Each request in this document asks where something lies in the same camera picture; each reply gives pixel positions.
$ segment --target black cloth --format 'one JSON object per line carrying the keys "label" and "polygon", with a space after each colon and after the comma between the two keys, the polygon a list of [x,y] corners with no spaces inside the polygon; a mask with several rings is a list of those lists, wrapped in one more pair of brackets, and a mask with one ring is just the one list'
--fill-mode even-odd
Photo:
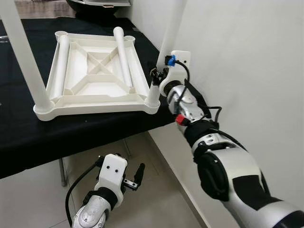
{"label": "black cloth", "polygon": [[[72,18],[25,19],[22,23],[45,85],[56,48],[54,32],[112,36],[115,26],[136,38],[135,48],[150,85],[148,62],[156,62],[159,52],[127,19],[98,23]],[[0,35],[5,35],[2,23]],[[160,100],[154,115],[80,114],[40,121],[11,45],[0,43],[0,178],[173,122],[164,97]]]}

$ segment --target tile floor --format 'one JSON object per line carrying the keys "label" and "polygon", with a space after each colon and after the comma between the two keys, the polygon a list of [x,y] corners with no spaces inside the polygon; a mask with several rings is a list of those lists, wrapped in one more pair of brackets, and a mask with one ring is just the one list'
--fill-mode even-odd
{"label": "tile floor", "polygon": [[[138,165],[146,164],[141,187],[127,190],[123,204],[114,209],[107,228],[199,228],[168,168],[146,138],[138,134],[126,139],[131,152],[126,171],[133,179]],[[53,161],[0,180],[1,228],[69,228],[65,197],[70,184],[89,167],[98,155],[120,153],[127,157],[123,141],[94,148],[64,158],[68,186],[60,181],[58,161]],[[86,193],[96,183],[98,169],[89,173],[72,192],[71,214],[79,209]]]}

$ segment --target black cable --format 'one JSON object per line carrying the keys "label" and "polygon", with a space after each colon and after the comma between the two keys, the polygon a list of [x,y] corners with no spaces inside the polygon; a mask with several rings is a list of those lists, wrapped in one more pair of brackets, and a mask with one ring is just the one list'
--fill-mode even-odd
{"label": "black cable", "polygon": [[186,89],[188,88],[188,83],[190,82],[190,72],[189,72],[188,67],[185,64],[183,64],[182,62],[180,62],[178,60],[175,60],[174,62],[178,65],[181,65],[187,72],[187,81],[185,80],[185,87],[184,87],[184,89],[183,89],[183,91],[182,91],[182,93],[181,93],[181,95],[180,95],[180,97],[179,97],[179,99],[177,100],[177,103],[176,103],[176,109],[178,109],[180,107],[180,102],[181,102],[181,100],[182,100],[182,98],[183,98],[183,96],[186,92]]}
{"label": "black cable", "polygon": [[235,138],[233,138],[231,135],[227,134],[226,132],[223,132],[221,130],[214,129],[214,128],[210,128],[210,130],[214,133],[219,133],[219,134],[225,136],[226,138],[230,139],[232,142],[234,142],[235,144],[237,144],[238,146],[243,148],[245,151],[247,151],[246,148],[238,140],[236,140]]}
{"label": "black cable", "polygon": [[207,117],[209,114],[204,114],[202,117],[201,117],[201,120],[204,119],[205,117]]}
{"label": "black cable", "polygon": [[222,111],[222,107],[221,106],[203,106],[206,107],[208,109],[218,109],[217,113],[215,114],[215,118],[214,118],[214,122],[218,123],[219,122],[219,113],[220,111]]}
{"label": "black cable", "polygon": [[78,177],[76,179],[76,181],[72,184],[70,189],[67,191],[67,194],[66,194],[66,216],[67,216],[67,220],[70,224],[70,227],[72,227],[72,223],[73,223],[72,218],[71,218],[71,214],[70,214],[70,210],[68,208],[68,200],[70,198],[71,192],[74,189],[74,187],[81,181],[81,179],[83,179],[84,176],[86,176],[95,167],[96,167],[96,163],[94,163],[94,165],[89,167],[83,174],[81,174],[80,177]]}

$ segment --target black object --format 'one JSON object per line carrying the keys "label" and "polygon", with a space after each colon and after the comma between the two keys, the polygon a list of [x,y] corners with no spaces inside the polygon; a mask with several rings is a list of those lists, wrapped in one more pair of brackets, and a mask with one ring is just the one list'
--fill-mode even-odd
{"label": "black object", "polygon": [[137,188],[139,186],[141,186],[142,184],[142,180],[143,180],[143,172],[144,172],[144,168],[145,168],[145,164],[144,163],[141,163],[134,175],[134,183],[137,184]]}
{"label": "black object", "polygon": [[[159,52],[141,32],[133,30],[128,19],[110,18],[103,23],[73,18],[25,19],[22,23],[45,84],[56,48],[54,32],[112,36],[117,25],[125,35],[136,38],[136,51],[148,84],[151,83],[147,63],[156,62]],[[1,22],[0,34],[5,34]],[[174,122],[162,96],[154,115],[82,114],[40,121],[33,112],[34,102],[10,43],[1,43],[0,53],[0,155],[7,163],[0,168],[0,178]]]}
{"label": "black object", "polygon": [[223,150],[227,146],[230,146],[228,143],[219,143],[219,144],[213,144],[213,145],[207,145],[204,141],[201,141],[197,148],[195,149],[193,153],[193,161],[197,162],[197,159],[203,155],[207,150],[217,151],[217,150]]}
{"label": "black object", "polygon": [[119,7],[111,6],[94,6],[88,4],[78,3],[72,0],[66,0],[69,6],[77,13],[84,14],[86,16],[94,16],[99,18],[106,18],[115,14]]}
{"label": "black object", "polygon": [[205,107],[205,108],[208,108],[208,109],[217,109],[217,113],[215,114],[215,118],[214,118],[214,122],[218,125],[217,126],[217,128],[219,128],[219,113],[220,113],[220,111],[222,111],[222,107],[221,106],[202,106],[202,104],[198,104],[198,106],[200,107],[200,108],[203,108],[203,107]]}
{"label": "black object", "polygon": [[271,197],[263,190],[257,175],[237,177],[232,182],[237,196],[254,210],[259,210],[267,204],[281,201]]}
{"label": "black object", "polygon": [[199,91],[197,91],[197,89],[194,88],[194,86],[191,83],[188,83],[188,89],[192,93],[192,95],[195,96],[196,100],[198,101],[198,107],[200,107],[203,110],[203,112],[207,118],[211,118],[212,117],[211,112],[207,108],[206,101],[205,101],[204,97],[202,96],[202,94],[200,94]]}
{"label": "black object", "polygon": [[241,147],[242,149],[247,151],[246,148],[238,140],[236,140],[235,138],[233,138],[231,135],[227,134],[226,132],[220,131],[219,129],[216,129],[216,128],[212,128],[212,129],[210,129],[210,131],[212,133],[219,133],[219,134],[225,136],[226,138],[228,138],[232,142],[234,142],[236,145],[238,145],[239,147]]}
{"label": "black object", "polygon": [[262,171],[261,171],[261,181],[262,181],[262,185],[263,185],[265,193],[268,194],[268,195],[270,195],[270,191],[269,191],[266,179],[265,179],[264,174],[263,174]]}
{"label": "black object", "polygon": [[163,91],[164,93],[168,96],[169,92],[176,86],[180,86],[181,85],[181,82],[180,81],[171,81],[169,82],[167,85],[165,85]]}
{"label": "black object", "polygon": [[161,84],[161,78],[162,78],[162,74],[159,74],[157,72],[157,68],[156,66],[153,66],[152,68],[149,68],[149,72],[150,72],[150,77],[152,79],[152,84],[155,86],[159,86]]}
{"label": "black object", "polygon": [[184,136],[189,143],[190,147],[202,136],[209,134],[210,129],[213,128],[211,122],[207,120],[196,121],[194,124],[187,127]]}
{"label": "black object", "polygon": [[225,168],[216,155],[206,153],[196,159],[200,185],[212,198],[229,200],[229,183]]}
{"label": "black object", "polygon": [[169,60],[172,59],[172,56],[165,56],[165,65],[168,65]]}
{"label": "black object", "polygon": [[304,212],[297,210],[290,213],[273,228],[302,228],[304,227]]}
{"label": "black object", "polygon": [[108,201],[109,204],[111,205],[111,210],[114,209],[114,207],[118,201],[117,196],[115,195],[115,193],[112,190],[105,188],[105,187],[101,187],[96,191],[89,191],[87,193],[87,195],[85,196],[85,199],[83,200],[83,206],[89,202],[90,198],[93,195],[100,196],[100,197],[104,198],[106,201]]}
{"label": "black object", "polygon": [[176,102],[176,104],[175,104],[175,109],[176,109],[176,110],[175,110],[175,113],[174,113],[174,114],[178,114],[178,113],[179,113],[178,110],[179,110],[179,108],[180,108],[180,102],[181,102],[182,98],[184,97],[184,94],[185,94],[186,90],[188,89],[188,84],[190,83],[190,72],[189,72],[188,67],[187,67],[185,64],[183,64],[182,62],[180,62],[180,61],[178,61],[178,60],[175,60],[174,62],[175,62],[176,64],[182,66],[182,67],[185,69],[185,71],[187,72],[187,80],[185,80],[185,87],[184,87],[184,89],[183,89],[183,91],[182,91],[182,93],[181,93],[179,99],[177,100],[177,102]]}

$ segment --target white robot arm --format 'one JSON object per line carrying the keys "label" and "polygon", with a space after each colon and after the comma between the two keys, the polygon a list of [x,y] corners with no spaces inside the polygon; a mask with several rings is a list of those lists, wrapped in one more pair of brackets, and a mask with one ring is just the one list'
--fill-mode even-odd
{"label": "white robot arm", "polygon": [[304,228],[304,212],[272,197],[254,158],[219,130],[217,117],[206,118],[202,104],[187,89],[189,61],[189,52],[173,51],[166,57],[169,69],[155,69],[152,75],[191,147],[203,190],[220,200],[241,228]]}

